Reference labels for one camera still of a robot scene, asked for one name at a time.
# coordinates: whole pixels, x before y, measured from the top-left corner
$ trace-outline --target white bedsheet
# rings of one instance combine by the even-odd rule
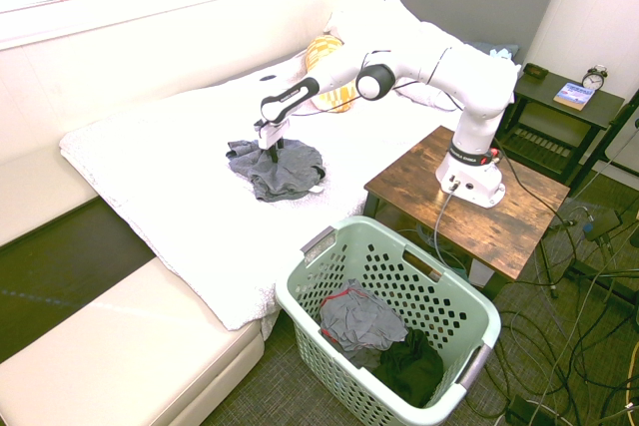
[[[275,280],[329,224],[361,213],[363,185],[458,112],[391,92],[343,114],[293,118],[287,138],[322,154],[323,192],[258,202],[227,143],[255,138],[260,100],[305,73],[298,54],[239,80],[153,102],[67,134],[62,155],[211,308],[227,329],[278,311]],[[277,77],[267,82],[260,78]],[[316,112],[308,104],[298,113]]]

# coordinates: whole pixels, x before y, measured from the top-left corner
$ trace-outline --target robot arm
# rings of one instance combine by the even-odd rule
[[[262,100],[262,118],[255,123],[259,145],[270,149],[289,127],[289,117],[302,102],[325,92],[338,89],[354,79],[361,68],[362,54],[357,49],[343,47],[318,63],[312,72],[285,92]]]
[[[490,144],[503,112],[512,101],[519,67],[464,44],[452,47],[422,42],[419,47],[363,53],[343,47],[323,59],[296,85],[262,101],[263,120],[256,124],[260,147],[282,137],[289,116],[300,104],[356,78],[362,97],[384,97],[401,77],[432,85],[464,104],[448,153],[436,175],[445,192],[490,208],[505,193]]]
[[[513,101],[519,66],[487,56],[468,45],[443,51],[379,52],[367,57],[357,75],[361,95],[376,100],[396,79],[407,77],[432,85],[464,104],[448,152],[435,172],[441,189],[485,208],[505,195],[501,172],[490,144],[501,117]]]

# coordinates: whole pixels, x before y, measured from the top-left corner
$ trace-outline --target black nightstand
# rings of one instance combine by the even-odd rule
[[[579,170],[579,160],[597,133],[608,129],[623,105],[623,99],[598,91],[583,110],[572,109],[553,100],[568,82],[579,85],[579,82],[552,73],[548,73],[543,80],[524,74],[517,81],[515,103],[506,110],[497,131],[497,139],[513,160],[570,186],[571,179]],[[584,124],[585,135],[578,145],[571,145],[521,123],[521,114],[528,104],[533,103]]]

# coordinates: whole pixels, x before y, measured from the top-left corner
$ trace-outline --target laundry basket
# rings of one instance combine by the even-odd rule
[[[352,216],[303,249],[304,258],[276,284],[293,319],[304,362],[367,425],[437,425],[464,397],[499,336],[497,310],[470,284],[378,221]],[[347,279],[385,300],[407,327],[424,331],[443,360],[444,376],[424,408],[416,408],[320,333],[321,302]]]

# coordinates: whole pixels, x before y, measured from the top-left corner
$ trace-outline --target book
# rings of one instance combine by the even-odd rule
[[[553,100],[568,107],[572,107],[573,109],[581,110],[592,98],[594,93],[595,91],[592,89],[586,89],[580,85],[568,82],[557,93],[557,95],[555,95]]]

